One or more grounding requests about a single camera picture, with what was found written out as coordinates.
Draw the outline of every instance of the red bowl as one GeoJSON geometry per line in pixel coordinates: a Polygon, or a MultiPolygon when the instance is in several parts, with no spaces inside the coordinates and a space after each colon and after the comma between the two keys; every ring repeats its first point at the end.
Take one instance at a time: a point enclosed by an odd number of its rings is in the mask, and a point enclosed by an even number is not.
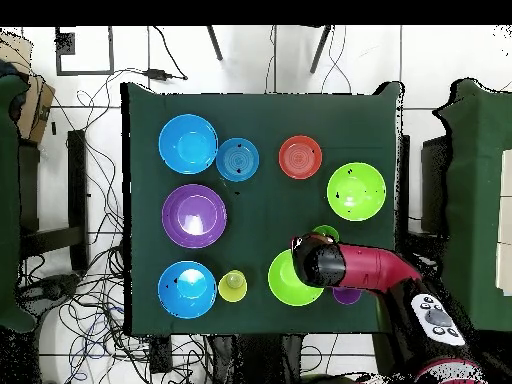
{"type": "Polygon", "coordinates": [[[322,150],[318,143],[305,135],[286,140],[279,149],[279,166],[289,177],[305,180],[311,177],[322,163],[322,150]]]}

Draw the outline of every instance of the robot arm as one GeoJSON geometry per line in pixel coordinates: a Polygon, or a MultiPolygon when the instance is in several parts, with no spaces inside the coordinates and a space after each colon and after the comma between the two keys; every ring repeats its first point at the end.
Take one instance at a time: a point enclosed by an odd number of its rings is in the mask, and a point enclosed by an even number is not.
{"type": "Polygon", "coordinates": [[[434,285],[395,253],[309,233],[292,240],[292,258],[306,285],[353,287],[379,296],[396,340],[400,358],[395,359],[416,382],[486,384],[460,318],[440,301],[434,285]]]}

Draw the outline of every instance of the plastic bowl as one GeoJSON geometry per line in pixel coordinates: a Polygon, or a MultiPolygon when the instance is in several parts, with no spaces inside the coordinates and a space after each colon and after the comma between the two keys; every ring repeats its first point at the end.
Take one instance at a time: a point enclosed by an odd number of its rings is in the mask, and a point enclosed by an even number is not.
{"type": "Polygon", "coordinates": [[[204,118],[179,115],[160,132],[158,150],[166,165],[180,174],[197,174],[217,155],[217,133],[204,118]]]}
{"type": "Polygon", "coordinates": [[[204,265],[193,261],[176,262],[158,282],[158,298],[171,315],[192,319],[210,310],[217,296],[217,283],[204,265]]]}
{"type": "Polygon", "coordinates": [[[327,200],[337,215],[348,221],[374,216],[386,200],[386,184],[379,171],[367,163],[343,165],[332,174],[327,200]]]}
{"type": "Polygon", "coordinates": [[[249,140],[230,138],[220,145],[215,164],[226,180],[245,181],[258,169],[260,156],[249,140]]]}
{"type": "Polygon", "coordinates": [[[209,246],[222,235],[226,222],[226,206],[220,196],[199,184],[178,187],[162,207],[165,232],[182,247],[209,246]]]}
{"type": "Polygon", "coordinates": [[[290,306],[305,306],[320,297],[323,288],[310,287],[299,280],[293,268],[290,249],[281,252],[268,270],[270,290],[281,302],[290,306]]]}
{"type": "Polygon", "coordinates": [[[305,135],[286,140],[279,149],[279,166],[291,178],[304,180],[311,177],[322,163],[322,150],[318,143],[305,135]]]}

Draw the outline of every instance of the purple plate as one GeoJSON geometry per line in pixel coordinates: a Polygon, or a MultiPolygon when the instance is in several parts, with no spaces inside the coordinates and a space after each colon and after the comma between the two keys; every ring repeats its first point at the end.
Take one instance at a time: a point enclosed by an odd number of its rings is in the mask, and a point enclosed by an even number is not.
{"type": "Polygon", "coordinates": [[[222,235],[226,221],[222,199],[212,189],[199,184],[178,187],[162,208],[165,232],[182,247],[209,246],[222,235]]]}

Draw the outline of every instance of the small purple cup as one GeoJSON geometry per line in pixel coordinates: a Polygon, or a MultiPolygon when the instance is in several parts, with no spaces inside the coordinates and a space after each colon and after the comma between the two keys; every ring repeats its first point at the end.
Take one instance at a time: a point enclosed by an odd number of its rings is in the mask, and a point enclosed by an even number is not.
{"type": "Polygon", "coordinates": [[[361,297],[361,290],[349,287],[335,287],[332,289],[332,295],[338,303],[352,305],[361,297]]]}

